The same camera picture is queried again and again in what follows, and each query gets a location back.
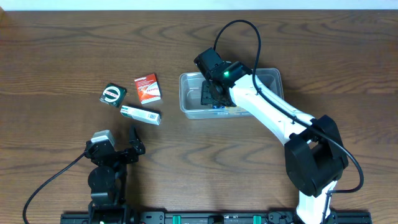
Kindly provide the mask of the green round-logo box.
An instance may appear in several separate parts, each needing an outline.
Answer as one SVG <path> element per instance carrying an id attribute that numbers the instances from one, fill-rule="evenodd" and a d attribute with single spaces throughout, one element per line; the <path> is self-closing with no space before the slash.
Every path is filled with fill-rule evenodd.
<path id="1" fill-rule="evenodd" d="M 103 90 L 99 100 L 107 105 L 119 108 L 126 96 L 127 90 L 119 85 L 109 83 Z"/>

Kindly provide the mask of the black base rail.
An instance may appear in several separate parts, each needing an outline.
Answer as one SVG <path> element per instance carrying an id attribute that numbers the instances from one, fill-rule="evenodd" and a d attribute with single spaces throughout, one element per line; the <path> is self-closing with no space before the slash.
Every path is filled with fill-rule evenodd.
<path id="1" fill-rule="evenodd" d="M 120 211 L 89 214 L 62 214 L 61 224 L 289 224 L 302 223 L 294 212 L 274 211 L 269 213 L 165 213 L 143 212 L 125 215 Z"/>

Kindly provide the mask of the blue Kool Fever box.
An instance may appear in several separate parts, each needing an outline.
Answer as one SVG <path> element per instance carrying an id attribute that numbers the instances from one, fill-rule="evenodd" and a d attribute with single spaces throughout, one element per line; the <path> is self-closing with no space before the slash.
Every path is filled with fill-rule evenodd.
<path id="1" fill-rule="evenodd" d="M 212 105 L 212 108 L 213 109 L 226 109 L 226 108 L 228 108 L 227 106 L 224 106 L 224 105 Z"/>

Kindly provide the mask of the red medicine box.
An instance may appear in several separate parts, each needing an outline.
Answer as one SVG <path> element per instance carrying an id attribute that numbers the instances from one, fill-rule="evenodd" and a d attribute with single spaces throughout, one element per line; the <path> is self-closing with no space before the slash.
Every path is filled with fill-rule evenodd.
<path id="1" fill-rule="evenodd" d="M 161 92 L 154 73 L 134 80 L 141 104 L 161 99 Z"/>

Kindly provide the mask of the clear plastic container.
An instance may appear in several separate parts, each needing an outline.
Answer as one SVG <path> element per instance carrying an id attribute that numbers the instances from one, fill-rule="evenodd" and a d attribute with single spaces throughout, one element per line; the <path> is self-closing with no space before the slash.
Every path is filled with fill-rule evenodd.
<path id="1" fill-rule="evenodd" d="M 256 74 L 268 89 L 284 99 L 280 72 L 276 68 L 258 68 Z M 213 109 L 201 105 L 201 86 L 205 78 L 200 72 L 183 73 L 180 76 L 180 109 L 188 119 L 237 118 L 251 116 L 247 113 L 228 113 L 225 109 Z"/>

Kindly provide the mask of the white green Panadol box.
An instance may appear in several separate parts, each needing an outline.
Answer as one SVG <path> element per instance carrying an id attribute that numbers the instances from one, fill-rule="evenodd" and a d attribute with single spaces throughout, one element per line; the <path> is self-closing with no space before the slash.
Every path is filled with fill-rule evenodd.
<path id="1" fill-rule="evenodd" d="M 127 118 L 132 118 L 137 121 L 141 121 L 148 124 L 159 125 L 161 122 L 160 114 L 142 110 L 139 108 L 133 108 L 130 106 L 122 106 L 120 110 L 121 114 Z"/>

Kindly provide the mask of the yellow medicine box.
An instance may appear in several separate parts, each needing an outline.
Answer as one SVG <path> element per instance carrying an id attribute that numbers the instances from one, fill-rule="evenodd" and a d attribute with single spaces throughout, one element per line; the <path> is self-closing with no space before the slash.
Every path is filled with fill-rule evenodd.
<path id="1" fill-rule="evenodd" d="M 228 113 L 247 113 L 247 111 L 241 107 L 232 107 L 232 106 L 226 106 L 224 108 Z"/>

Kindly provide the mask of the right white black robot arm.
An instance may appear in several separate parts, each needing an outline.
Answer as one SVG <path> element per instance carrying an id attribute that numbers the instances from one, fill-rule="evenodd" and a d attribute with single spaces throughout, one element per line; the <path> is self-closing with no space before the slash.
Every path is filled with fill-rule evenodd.
<path id="1" fill-rule="evenodd" d="M 336 123 L 327 115 L 316 119 L 289 105 L 241 62 L 197 58 L 194 63 L 213 100 L 248 111 L 284 146 L 286 173 L 299 191 L 298 219 L 326 221 L 331 195 L 348 166 Z"/>

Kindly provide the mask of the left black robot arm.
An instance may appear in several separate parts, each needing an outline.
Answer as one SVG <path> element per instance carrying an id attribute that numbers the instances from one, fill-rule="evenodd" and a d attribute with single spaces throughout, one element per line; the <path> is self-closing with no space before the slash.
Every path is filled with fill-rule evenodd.
<path id="1" fill-rule="evenodd" d="M 85 157 L 96 165 L 88 176 L 92 214 L 103 212 L 121 213 L 124 218 L 131 216 L 125 199 L 127 165 L 138 162 L 139 156 L 146 153 L 134 126 L 129 130 L 129 144 L 131 146 L 123 151 L 115 150 L 115 139 L 109 130 L 94 133 L 86 142 Z"/>

